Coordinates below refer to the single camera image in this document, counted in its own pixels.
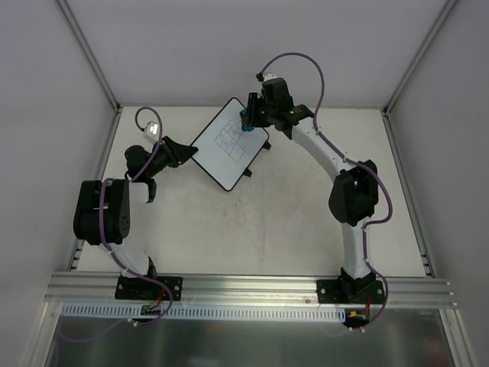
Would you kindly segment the blue whiteboard eraser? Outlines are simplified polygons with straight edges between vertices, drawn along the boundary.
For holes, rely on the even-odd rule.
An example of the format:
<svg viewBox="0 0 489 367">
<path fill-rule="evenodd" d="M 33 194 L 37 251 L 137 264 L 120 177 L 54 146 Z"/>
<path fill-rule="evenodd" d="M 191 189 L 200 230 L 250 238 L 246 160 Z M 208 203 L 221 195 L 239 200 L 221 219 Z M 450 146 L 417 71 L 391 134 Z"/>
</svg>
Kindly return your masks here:
<svg viewBox="0 0 489 367">
<path fill-rule="evenodd" d="M 248 111 L 247 109 L 243 109 L 239 112 L 240 120 L 241 120 L 241 129 L 243 132 L 252 132 L 254 127 L 250 125 L 248 121 Z"/>
</svg>

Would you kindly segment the small black-framed whiteboard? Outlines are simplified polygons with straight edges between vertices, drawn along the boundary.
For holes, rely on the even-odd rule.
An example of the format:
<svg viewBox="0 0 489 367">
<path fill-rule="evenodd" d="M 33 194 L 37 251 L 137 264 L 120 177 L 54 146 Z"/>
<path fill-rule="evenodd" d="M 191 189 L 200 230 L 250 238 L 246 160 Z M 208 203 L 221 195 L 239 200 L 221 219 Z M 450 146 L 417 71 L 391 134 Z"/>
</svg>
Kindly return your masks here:
<svg viewBox="0 0 489 367">
<path fill-rule="evenodd" d="M 229 192 L 263 149 L 269 149 L 269 134 L 264 128 L 246 132 L 241 127 L 244 105 L 232 97 L 191 144 L 197 149 L 193 161 L 224 191 Z"/>
</svg>

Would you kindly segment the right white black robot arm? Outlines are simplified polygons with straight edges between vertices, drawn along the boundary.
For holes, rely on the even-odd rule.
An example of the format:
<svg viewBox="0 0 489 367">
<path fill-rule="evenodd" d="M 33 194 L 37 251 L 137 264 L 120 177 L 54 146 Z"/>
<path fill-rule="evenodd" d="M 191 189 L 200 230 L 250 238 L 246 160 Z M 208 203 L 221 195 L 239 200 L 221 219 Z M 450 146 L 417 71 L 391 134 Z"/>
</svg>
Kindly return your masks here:
<svg viewBox="0 0 489 367">
<path fill-rule="evenodd" d="M 240 112 L 241 129 L 274 127 L 288 139 L 304 148 L 332 180 L 328 205 L 333 217 L 341 224 L 344 261 L 341 273 L 330 292 L 351 302 L 359 302 L 369 293 L 376 275 L 364 260 L 361 227 L 374 214 L 379 194 L 377 171 L 371 160 L 359 165 L 347 162 L 342 151 L 322 135 L 317 116 L 305 105 L 296 105 L 287 82 L 273 73 L 259 73 L 258 93 L 248 95 L 248 103 Z"/>
</svg>

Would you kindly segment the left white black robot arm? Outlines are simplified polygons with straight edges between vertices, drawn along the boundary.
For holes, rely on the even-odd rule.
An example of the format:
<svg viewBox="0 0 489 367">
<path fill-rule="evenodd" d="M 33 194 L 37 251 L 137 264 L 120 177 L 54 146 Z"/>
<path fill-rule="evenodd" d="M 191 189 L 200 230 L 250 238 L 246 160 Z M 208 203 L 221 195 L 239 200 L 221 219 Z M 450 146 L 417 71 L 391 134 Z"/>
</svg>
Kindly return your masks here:
<svg viewBox="0 0 489 367">
<path fill-rule="evenodd" d="M 157 195 L 156 175 L 167 167 L 178 168 L 198 151 L 168 137 L 156 142 L 152 151 L 132 145 L 125 151 L 124 178 L 81 183 L 73 218 L 75 237 L 105 251 L 121 276 L 134 278 L 133 289 L 143 298 L 155 296 L 160 281 L 151 258 L 124 243 L 131 229 L 131 207 L 152 203 Z"/>
</svg>

